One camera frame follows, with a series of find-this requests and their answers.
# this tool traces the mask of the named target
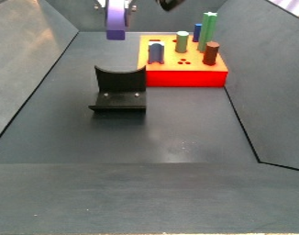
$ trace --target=gray wall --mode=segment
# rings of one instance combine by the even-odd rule
[[[0,1],[0,133],[77,33],[46,1]]]
[[[94,0],[47,0],[79,31],[105,31],[105,15],[94,8]],[[228,0],[187,0],[166,13],[155,0],[138,0],[129,31],[193,31],[202,13],[217,12]]]
[[[217,40],[228,90],[262,162],[299,168],[299,18],[265,0],[230,0]]]

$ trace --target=red block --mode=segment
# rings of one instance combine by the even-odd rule
[[[149,41],[159,39],[166,43],[165,64],[149,64]],[[146,35],[142,36],[139,68],[146,65],[147,86],[199,86],[222,87],[226,83],[229,69],[221,55],[217,64],[203,64],[203,54],[198,51],[198,42],[190,36],[187,52],[175,52],[177,36]]]

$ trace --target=black holder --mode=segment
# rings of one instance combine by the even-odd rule
[[[117,73],[97,67],[98,101],[95,111],[146,111],[146,66],[141,70]]]

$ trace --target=purple object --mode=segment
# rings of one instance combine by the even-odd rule
[[[290,11],[293,14],[299,16],[299,0],[270,0],[278,4],[282,8]]]
[[[194,42],[198,42],[201,39],[201,34],[202,34],[202,24],[195,24],[194,28]]]
[[[107,7],[107,39],[126,39],[126,0],[109,1]]]

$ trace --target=dark gray surface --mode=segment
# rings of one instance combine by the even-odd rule
[[[299,172],[250,164],[0,165],[0,233],[299,232]]]
[[[81,31],[105,31],[105,15],[94,6],[95,0],[47,0]],[[133,13],[129,31],[175,32],[194,30],[202,22],[203,12],[217,12],[228,0],[187,0],[166,13],[157,0],[138,0],[138,12]]]
[[[265,0],[230,0],[217,40],[228,90],[264,162],[299,168],[299,18]]]
[[[146,117],[89,109],[95,65],[135,70],[139,40],[79,34],[0,139],[0,163],[257,162],[221,88],[147,88]]]
[[[138,35],[81,33],[0,139],[0,233],[299,232],[299,172],[256,162],[224,89],[149,88],[146,118],[87,108]]]
[[[45,0],[0,2],[0,133],[77,33]]]

